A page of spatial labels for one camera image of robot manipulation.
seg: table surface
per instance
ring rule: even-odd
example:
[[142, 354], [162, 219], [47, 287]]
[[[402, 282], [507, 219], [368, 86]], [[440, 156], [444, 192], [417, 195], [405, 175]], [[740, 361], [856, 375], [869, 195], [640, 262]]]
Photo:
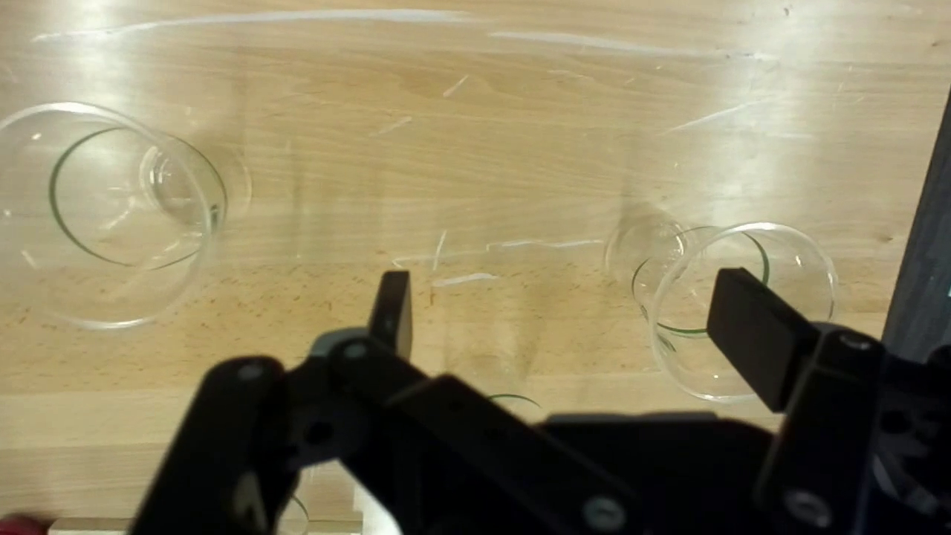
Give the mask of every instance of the table surface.
[[[131, 517], [208, 366], [297, 361], [388, 266], [417, 277], [413, 360], [527, 416], [712, 407], [605, 277], [640, 223], [796, 226], [838, 321], [881, 332], [949, 86], [940, 0], [10, 0], [0, 113], [90, 101], [248, 171], [172, 314], [105, 332], [0, 296], [0, 511]], [[339, 470], [300, 498], [355, 519]]]

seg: bolt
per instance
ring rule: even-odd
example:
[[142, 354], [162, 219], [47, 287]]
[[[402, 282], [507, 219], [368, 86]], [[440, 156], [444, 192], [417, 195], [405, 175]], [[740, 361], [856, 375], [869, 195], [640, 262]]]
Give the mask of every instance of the bolt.
[[255, 361], [248, 361], [248, 366], [238, 369], [242, 381], [260, 381], [261, 375], [264, 375], [264, 369], [255, 366]]
[[845, 346], [850, 346], [850, 349], [860, 349], [860, 354], [875, 349], [875, 339], [860, 335], [860, 332], [850, 332], [850, 330], [838, 332], [838, 340], [841, 340]]
[[786, 511], [796, 517], [807, 525], [829, 528], [833, 525], [833, 508], [827, 498], [810, 489], [787, 489], [786, 492]]
[[594, 531], [621, 531], [628, 523], [628, 511], [611, 496], [593, 496], [584, 511]]
[[362, 360], [365, 354], [368, 354], [368, 346], [362, 340], [355, 340], [355, 343], [345, 346], [348, 360]]

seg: clear glass bowl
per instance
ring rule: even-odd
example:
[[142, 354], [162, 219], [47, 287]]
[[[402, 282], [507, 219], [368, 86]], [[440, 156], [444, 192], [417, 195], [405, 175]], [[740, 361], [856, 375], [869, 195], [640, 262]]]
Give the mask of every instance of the clear glass bowl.
[[90, 103], [7, 115], [0, 190], [4, 271], [24, 303], [95, 330], [177, 306], [226, 210], [203, 150]]

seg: wooden table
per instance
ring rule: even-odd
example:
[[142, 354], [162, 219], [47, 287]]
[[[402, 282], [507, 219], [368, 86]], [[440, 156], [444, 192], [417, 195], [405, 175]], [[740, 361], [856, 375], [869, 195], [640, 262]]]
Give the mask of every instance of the wooden table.
[[[605, 278], [643, 219], [790, 223], [881, 332], [949, 86], [936, 0], [10, 0], [0, 113], [90, 101], [248, 171], [177, 314], [98, 332], [0, 296], [0, 511], [131, 517], [208, 366], [297, 361], [388, 266], [417, 272], [423, 369], [541, 412], [709, 407]], [[498, 256], [498, 290], [447, 277]], [[339, 470], [300, 498], [356, 517]]]

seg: black mechanical part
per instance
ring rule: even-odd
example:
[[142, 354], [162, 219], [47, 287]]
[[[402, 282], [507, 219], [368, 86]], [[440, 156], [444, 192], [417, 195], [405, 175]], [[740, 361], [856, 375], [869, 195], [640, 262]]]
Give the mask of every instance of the black mechanical part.
[[134, 535], [269, 535], [297, 473], [255, 450], [264, 407], [284, 382], [272, 355], [211, 369], [138, 514]]
[[822, 330], [749, 271], [720, 271], [709, 332], [759, 397], [783, 412]]
[[413, 294], [408, 271], [388, 271], [368, 314], [368, 335], [400, 355], [413, 349]]
[[712, 335], [786, 409], [778, 437], [712, 412], [527, 424], [400, 354], [408, 299], [410, 278], [385, 277], [368, 327], [321, 335], [295, 372], [211, 369], [134, 531], [272, 535], [297, 473], [333, 458], [408, 535], [949, 531], [949, 346], [894, 360], [725, 271]]
[[934, 141], [918, 214], [894, 282], [884, 340], [897, 355], [924, 361], [951, 340], [951, 98]]

